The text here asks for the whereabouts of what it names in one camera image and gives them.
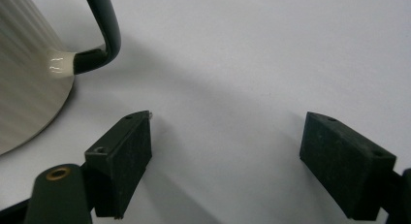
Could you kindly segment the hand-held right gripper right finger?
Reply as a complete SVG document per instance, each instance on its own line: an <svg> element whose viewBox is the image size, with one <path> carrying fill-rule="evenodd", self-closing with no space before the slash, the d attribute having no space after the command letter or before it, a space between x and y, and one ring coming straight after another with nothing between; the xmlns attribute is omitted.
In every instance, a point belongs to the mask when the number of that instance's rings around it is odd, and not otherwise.
<svg viewBox="0 0 411 224"><path fill-rule="evenodd" d="M300 160L347 217L374 220L396 157L339 120L308 112Z"/></svg>

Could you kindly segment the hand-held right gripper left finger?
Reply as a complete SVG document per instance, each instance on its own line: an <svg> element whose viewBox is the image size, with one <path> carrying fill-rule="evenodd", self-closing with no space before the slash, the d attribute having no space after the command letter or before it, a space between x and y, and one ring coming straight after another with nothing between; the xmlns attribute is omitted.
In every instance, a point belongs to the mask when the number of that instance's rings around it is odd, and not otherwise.
<svg viewBox="0 0 411 224"><path fill-rule="evenodd" d="M152 157L150 111L120 118L84 152L85 181L98 217L122 219Z"/></svg>

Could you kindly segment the white mug black rim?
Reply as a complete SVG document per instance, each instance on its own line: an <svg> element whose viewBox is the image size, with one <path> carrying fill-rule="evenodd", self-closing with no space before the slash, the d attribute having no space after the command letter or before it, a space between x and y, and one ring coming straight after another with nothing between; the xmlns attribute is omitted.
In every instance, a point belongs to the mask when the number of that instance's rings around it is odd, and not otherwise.
<svg viewBox="0 0 411 224"><path fill-rule="evenodd" d="M114 60L121 47L111 0L86 0L104 43L63 46L32 0L0 0L0 155L36 137L55 119L76 75Z"/></svg>

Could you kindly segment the white table cover sheet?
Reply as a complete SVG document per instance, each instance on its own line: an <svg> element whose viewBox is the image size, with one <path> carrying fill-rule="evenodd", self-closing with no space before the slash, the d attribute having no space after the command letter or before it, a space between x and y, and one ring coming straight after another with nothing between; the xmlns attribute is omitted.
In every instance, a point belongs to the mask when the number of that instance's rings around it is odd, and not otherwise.
<svg viewBox="0 0 411 224"><path fill-rule="evenodd" d="M0 209L150 111L152 157L122 219L95 224L383 224L348 219L299 157L308 112L411 168L411 0L111 0L122 47L0 156Z"/></svg>

